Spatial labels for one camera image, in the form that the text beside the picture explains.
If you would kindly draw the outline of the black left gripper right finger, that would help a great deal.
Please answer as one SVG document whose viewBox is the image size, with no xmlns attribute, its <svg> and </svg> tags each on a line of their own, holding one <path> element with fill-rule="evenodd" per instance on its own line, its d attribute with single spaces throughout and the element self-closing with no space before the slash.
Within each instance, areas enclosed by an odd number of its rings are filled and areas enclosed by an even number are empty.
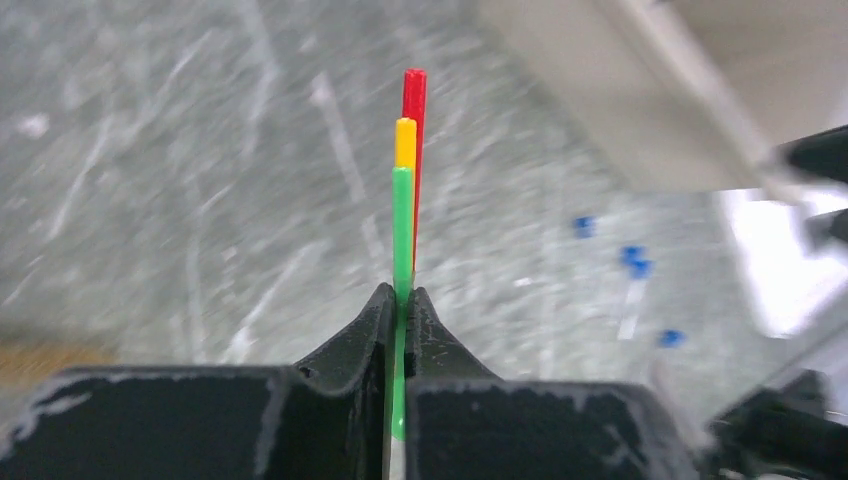
<svg viewBox="0 0 848 480">
<path fill-rule="evenodd" d="M 409 299 L 409 479 L 696 479 L 671 415 L 647 387 L 504 380 Z"/>
</svg>

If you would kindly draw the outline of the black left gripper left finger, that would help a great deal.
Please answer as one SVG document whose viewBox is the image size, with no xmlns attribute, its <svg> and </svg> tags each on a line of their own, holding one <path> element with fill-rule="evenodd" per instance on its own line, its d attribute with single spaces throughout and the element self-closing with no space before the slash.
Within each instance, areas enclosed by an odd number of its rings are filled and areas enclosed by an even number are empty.
<svg viewBox="0 0 848 480">
<path fill-rule="evenodd" d="M 291 365 L 86 366 L 35 390 L 5 479 L 383 479 L 389 327 L 379 285 Z"/>
</svg>

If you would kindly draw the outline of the green plastic spatula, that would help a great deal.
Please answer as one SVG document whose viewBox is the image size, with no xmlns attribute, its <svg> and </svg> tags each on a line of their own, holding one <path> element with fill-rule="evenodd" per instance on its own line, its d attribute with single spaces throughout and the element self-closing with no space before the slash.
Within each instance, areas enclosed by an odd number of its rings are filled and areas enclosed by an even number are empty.
<svg viewBox="0 0 848 480">
<path fill-rule="evenodd" d="M 392 380 L 392 436 L 405 439 L 405 348 L 409 296 L 413 288 L 414 174 L 410 168 L 392 169 L 393 289 L 395 291 L 394 366 Z"/>
</svg>

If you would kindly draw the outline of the yellow plastic spatula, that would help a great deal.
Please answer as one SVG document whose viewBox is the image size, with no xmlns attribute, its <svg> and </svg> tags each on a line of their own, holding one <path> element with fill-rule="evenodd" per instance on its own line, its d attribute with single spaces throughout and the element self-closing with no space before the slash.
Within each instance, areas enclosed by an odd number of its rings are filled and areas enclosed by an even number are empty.
<svg viewBox="0 0 848 480">
<path fill-rule="evenodd" d="M 397 168 L 414 170 L 417 163 L 417 122 L 408 117 L 395 124 L 395 160 Z"/>
</svg>

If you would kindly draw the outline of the red plastic spatula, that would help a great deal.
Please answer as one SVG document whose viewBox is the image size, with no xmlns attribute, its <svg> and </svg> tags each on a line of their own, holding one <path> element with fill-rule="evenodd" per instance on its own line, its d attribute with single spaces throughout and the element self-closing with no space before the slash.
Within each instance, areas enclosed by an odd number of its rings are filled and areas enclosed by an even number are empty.
<svg viewBox="0 0 848 480">
<path fill-rule="evenodd" d="M 403 85 L 402 116 L 416 122 L 416 166 L 414 184 L 414 223 L 413 223 L 413 268 L 417 263 L 420 184 L 423 141 L 426 125 L 427 72 L 410 68 L 405 71 Z"/>
</svg>

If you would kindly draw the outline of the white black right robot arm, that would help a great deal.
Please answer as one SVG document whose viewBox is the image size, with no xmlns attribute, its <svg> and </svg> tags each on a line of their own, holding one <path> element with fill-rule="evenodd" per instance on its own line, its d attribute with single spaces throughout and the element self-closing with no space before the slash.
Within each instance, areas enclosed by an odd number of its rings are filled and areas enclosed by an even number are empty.
<svg viewBox="0 0 848 480">
<path fill-rule="evenodd" d="M 825 130 L 781 146 L 782 166 L 802 178 L 830 180 L 847 185 L 847 125 Z M 807 255 L 817 253 L 831 240 L 847 243 L 847 209 L 815 213 L 802 193 L 787 190 L 784 203 L 801 227 Z"/>
</svg>

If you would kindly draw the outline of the blue capped clear tube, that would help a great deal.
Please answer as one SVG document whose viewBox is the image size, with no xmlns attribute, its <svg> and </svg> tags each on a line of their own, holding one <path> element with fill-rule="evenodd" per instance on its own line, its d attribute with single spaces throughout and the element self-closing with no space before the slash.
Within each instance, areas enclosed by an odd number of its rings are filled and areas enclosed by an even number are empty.
<svg viewBox="0 0 848 480">
<path fill-rule="evenodd" d="M 653 389 L 665 397 L 672 399 L 675 393 L 675 365 L 673 352 L 685 341 L 685 335 L 680 330 L 666 329 L 657 337 L 648 365 L 648 381 Z"/>
</svg>

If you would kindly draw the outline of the small blue cap pair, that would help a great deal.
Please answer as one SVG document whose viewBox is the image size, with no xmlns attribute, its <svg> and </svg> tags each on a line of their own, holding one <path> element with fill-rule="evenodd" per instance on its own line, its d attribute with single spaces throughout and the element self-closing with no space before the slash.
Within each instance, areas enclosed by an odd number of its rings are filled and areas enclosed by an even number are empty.
<svg viewBox="0 0 848 480">
<path fill-rule="evenodd" d="M 640 245 L 624 246 L 620 251 L 620 261 L 633 280 L 643 280 L 653 272 L 653 261 L 646 257 L 646 249 Z"/>
</svg>

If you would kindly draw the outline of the white plastic bin lid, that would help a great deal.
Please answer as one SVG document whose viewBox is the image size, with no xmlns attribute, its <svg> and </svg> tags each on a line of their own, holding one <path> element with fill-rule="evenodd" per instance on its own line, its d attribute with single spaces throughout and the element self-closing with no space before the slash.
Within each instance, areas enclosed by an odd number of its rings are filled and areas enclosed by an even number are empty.
<svg viewBox="0 0 848 480">
<path fill-rule="evenodd" d="M 743 294 L 757 329 L 786 338 L 847 291 L 847 249 L 834 241 L 811 253 L 796 210 L 757 189 L 714 194 Z"/>
</svg>

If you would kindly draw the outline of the beige plastic bin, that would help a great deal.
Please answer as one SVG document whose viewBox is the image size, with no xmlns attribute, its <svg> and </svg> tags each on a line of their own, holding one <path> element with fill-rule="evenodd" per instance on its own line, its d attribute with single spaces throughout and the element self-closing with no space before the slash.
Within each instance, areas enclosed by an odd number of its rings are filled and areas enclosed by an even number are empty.
<svg viewBox="0 0 848 480">
<path fill-rule="evenodd" d="M 847 121 L 843 1 L 481 1 L 480 19 L 635 188 L 755 187 Z"/>
</svg>

